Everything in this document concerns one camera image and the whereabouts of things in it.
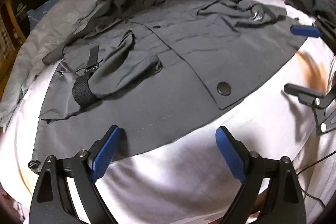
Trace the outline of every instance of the black cable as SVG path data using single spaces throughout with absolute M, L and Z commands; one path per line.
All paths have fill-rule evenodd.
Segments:
M 327 158 L 331 157 L 331 156 L 334 155 L 334 154 L 336 154 L 336 150 L 335 150 L 334 152 L 331 152 L 329 155 L 323 157 L 322 159 L 320 159 L 320 160 L 314 162 L 313 164 L 310 164 L 310 165 L 308 165 L 307 167 L 303 168 L 303 169 L 302 169 L 300 172 L 298 172 L 296 175 L 297 175 L 297 176 L 300 175 L 302 172 L 306 171 L 306 170 L 309 169 L 310 167 L 315 166 L 316 164 L 318 164 L 318 163 L 320 163 L 320 162 L 326 160 Z M 315 196 L 313 196 L 313 195 L 311 195 L 311 194 L 308 194 L 302 187 L 301 187 L 301 191 L 302 191 L 306 196 L 308 196 L 308 197 L 310 197 L 310 198 L 312 198 L 312 199 L 318 201 L 318 202 L 320 203 L 320 205 L 322 206 L 323 209 L 326 207 L 325 204 L 323 203 L 323 201 L 322 201 L 321 199 L 319 199 L 319 198 L 317 198 L 317 197 L 315 197 Z

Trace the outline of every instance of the light blue cloth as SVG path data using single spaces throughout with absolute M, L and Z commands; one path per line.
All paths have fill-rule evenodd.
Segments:
M 47 12 L 60 0 L 49 0 L 36 10 L 29 10 L 27 12 L 30 22 L 30 31 L 32 31 L 41 19 L 47 14 Z

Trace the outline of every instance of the black strap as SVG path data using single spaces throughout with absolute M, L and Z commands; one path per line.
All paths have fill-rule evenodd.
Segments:
M 90 77 L 99 68 L 98 52 L 98 45 L 90 49 L 90 56 L 85 68 L 85 73 L 76 79 L 72 87 L 72 96 L 81 108 L 88 107 L 98 100 L 98 98 L 91 92 L 88 83 Z

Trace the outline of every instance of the blue gripper pad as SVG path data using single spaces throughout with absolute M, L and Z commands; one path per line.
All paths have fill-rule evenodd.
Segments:
M 216 143 L 233 177 L 240 180 L 241 183 L 244 183 L 246 179 L 244 162 L 221 128 L 216 130 Z
M 294 35 L 302 35 L 304 37 L 320 37 L 322 35 L 321 31 L 312 26 L 295 26 L 291 27 L 291 33 Z
M 95 159 L 92 161 L 91 178 L 94 182 L 104 176 L 107 167 L 109 166 L 114 152 L 117 150 L 120 143 L 120 128 L 115 127 L 110 137 L 104 143 L 101 150 L 98 152 Z

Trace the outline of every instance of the metal screw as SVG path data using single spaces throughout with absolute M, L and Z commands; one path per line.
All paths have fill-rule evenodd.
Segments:
M 251 151 L 250 155 L 251 155 L 252 158 L 258 158 L 259 157 L 259 154 L 256 151 Z
M 319 106 L 319 105 L 320 105 L 320 103 L 321 103 L 321 100 L 320 100 L 320 98 L 316 98 L 316 99 L 315 99 L 315 105 Z
M 81 150 L 78 152 L 78 156 L 80 157 L 85 157 L 87 155 L 87 151 L 86 150 Z
M 325 123 L 322 123 L 320 128 L 322 132 L 325 132 L 327 130 L 327 126 Z
M 282 160 L 285 162 L 285 163 L 290 163 L 291 162 L 291 160 L 290 160 L 290 158 L 288 158 L 288 157 L 282 157 Z

